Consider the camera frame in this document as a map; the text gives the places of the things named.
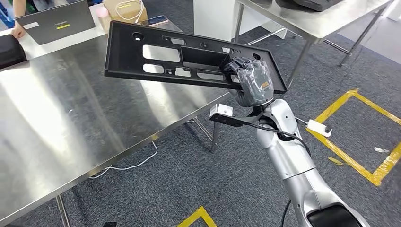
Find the stainless steel table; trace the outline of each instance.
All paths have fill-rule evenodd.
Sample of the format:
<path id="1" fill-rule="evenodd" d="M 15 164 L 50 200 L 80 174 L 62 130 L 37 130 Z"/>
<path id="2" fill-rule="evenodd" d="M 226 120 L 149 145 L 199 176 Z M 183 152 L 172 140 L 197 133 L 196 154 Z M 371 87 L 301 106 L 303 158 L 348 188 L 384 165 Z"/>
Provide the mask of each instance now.
<path id="1" fill-rule="evenodd" d="M 0 72 L 0 226 L 54 197 L 69 226 L 61 193 L 228 97 L 106 78 L 106 45 L 104 35 Z"/>
<path id="2" fill-rule="evenodd" d="M 237 1 L 240 3 L 240 9 L 235 30 L 235 41 L 238 40 L 244 6 L 261 13 L 267 18 L 306 39 L 307 42 L 295 64 L 291 76 L 287 80 L 287 87 L 291 85 L 292 81 L 294 80 L 294 76 L 299 73 L 306 54 L 308 53 L 310 47 L 315 43 L 325 41 L 327 44 L 346 53 L 347 55 L 340 63 L 340 66 L 343 65 L 353 53 L 355 48 L 360 44 L 368 31 L 372 28 L 374 23 L 381 16 L 386 6 L 392 2 L 392 0 L 343 0 L 342 2 L 328 8 L 323 12 L 315 12 L 312 10 L 303 11 L 295 9 L 294 6 L 289 6 L 285 0 Z M 350 51 L 347 51 L 344 48 L 326 40 L 327 36 L 338 32 L 343 27 L 376 10 L 379 11 L 376 13 L 370 24 L 366 27 L 362 35 L 357 39 Z M 281 30 L 267 34 L 255 41 L 250 42 L 249 44 L 254 44 L 280 31 Z"/>

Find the black cable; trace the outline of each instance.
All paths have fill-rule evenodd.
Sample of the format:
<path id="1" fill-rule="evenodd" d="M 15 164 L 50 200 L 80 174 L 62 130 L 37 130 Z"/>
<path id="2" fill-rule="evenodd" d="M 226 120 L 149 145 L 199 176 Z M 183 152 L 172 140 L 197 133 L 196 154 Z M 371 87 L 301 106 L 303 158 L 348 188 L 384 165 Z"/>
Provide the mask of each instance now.
<path id="1" fill-rule="evenodd" d="M 262 130 L 266 130 L 266 131 L 272 131 L 272 132 L 275 132 L 275 133 L 280 133 L 280 134 L 284 134 L 284 135 L 287 135 L 287 136 L 289 136 L 289 137 L 292 137 L 292 138 L 298 140 L 299 142 L 301 142 L 302 145 L 305 147 L 306 151 L 308 152 L 309 156 L 311 156 L 311 151 L 310 151 L 308 145 L 307 145 L 301 138 L 299 138 L 299 137 L 296 136 L 296 135 L 293 135 L 293 134 L 291 134 L 291 133 L 288 133 L 288 132 L 285 132 L 285 131 L 281 131 L 281 130 L 270 129 L 270 128 L 264 128 L 264 127 L 259 126 L 259 125 L 256 125 L 256 124 L 249 124 L 249 126 L 254 127 L 254 128 L 257 128 L 257 129 L 262 129 Z"/>
<path id="2" fill-rule="evenodd" d="M 287 210 L 288 210 L 288 207 L 289 207 L 290 204 L 291 204 L 291 200 L 288 200 L 287 205 L 286 205 L 286 207 L 284 208 L 283 215 L 281 215 L 281 224 L 280 224 L 280 227 L 284 227 L 284 220 L 285 220 L 285 218 L 286 218 Z"/>

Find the smartphone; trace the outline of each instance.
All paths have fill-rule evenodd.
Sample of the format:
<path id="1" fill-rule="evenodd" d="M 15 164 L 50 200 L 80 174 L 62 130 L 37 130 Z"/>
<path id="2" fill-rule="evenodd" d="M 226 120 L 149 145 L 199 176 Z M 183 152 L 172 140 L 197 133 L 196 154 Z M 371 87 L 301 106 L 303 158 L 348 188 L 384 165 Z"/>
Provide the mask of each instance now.
<path id="1" fill-rule="evenodd" d="M 143 26 L 153 27 L 153 26 L 157 26 L 157 25 L 164 24 L 167 22 L 168 22 L 168 19 L 165 16 L 158 16 L 158 17 L 154 17 L 154 18 L 142 21 L 141 24 Z"/>

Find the person's hand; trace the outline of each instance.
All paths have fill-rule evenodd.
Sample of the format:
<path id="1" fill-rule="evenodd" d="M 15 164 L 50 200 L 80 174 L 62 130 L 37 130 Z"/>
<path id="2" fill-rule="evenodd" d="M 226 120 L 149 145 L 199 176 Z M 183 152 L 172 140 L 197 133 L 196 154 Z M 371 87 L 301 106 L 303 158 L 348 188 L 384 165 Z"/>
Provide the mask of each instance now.
<path id="1" fill-rule="evenodd" d="M 16 22 L 15 28 L 11 31 L 11 34 L 18 39 L 25 35 L 25 30 L 21 25 L 19 25 L 19 23 Z"/>

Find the laptop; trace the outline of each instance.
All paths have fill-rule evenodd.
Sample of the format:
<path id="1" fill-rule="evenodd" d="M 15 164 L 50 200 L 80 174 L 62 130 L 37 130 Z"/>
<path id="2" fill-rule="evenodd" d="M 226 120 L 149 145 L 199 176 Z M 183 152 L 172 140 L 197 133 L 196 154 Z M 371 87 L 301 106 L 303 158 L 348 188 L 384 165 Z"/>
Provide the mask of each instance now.
<path id="1" fill-rule="evenodd" d="M 87 0 L 17 17 L 15 20 L 39 45 L 95 27 Z"/>

